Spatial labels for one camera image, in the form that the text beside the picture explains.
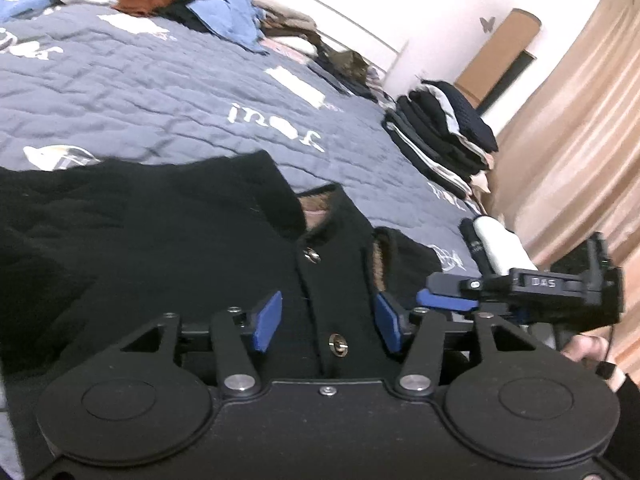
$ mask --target butterfly wall decal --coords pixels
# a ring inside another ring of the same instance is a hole
[[[493,32],[495,25],[495,16],[490,17],[489,20],[480,18],[480,23],[482,25],[482,30],[484,30],[485,33]]]

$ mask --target gold button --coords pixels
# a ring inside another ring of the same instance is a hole
[[[305,258],[312,262],[313,264],[317,264],[320,262],[320,254],[316,253],[311,247],[307,247],[303,251]]]
[[[329,348],[331,352],[337,357],[345,357],[349,351],[349,345],[347,340],[340,334],[331,334],[329,336]]]

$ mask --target quilted bedspread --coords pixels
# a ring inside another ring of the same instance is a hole
[[[18,43],[0,54],[0,165],[181,164],[264,149],[294,190],[340,182],[373,225],[434,247],[448,272],[479,275],[458,231],[475,212],[402,156],[380,107],[305,65],[105,7],[4,26]]]

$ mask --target metal screw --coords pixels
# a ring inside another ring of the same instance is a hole
[[[320,395],[324,395],[325,397],[333,397],[336,393],[338,393],[338,388],[335,386],[321,386],[318,390]]]
[[[410,374],[400,379],[400,386],[411,392],[422,392],[431,386],[431,380],[424,375]]]
[[[247,374],[229,375],[229,377],[225,379],[225,386],[236,392],[244,392],[255,386],[255,379]]]

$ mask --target white pillow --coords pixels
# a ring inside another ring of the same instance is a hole
[[[300,54],[305,54],[305,56],[318,56],[318,51],[311,43],[297,36],[272,36],[271,39],[279,44],[290,46],[293,50],[297,50]]]

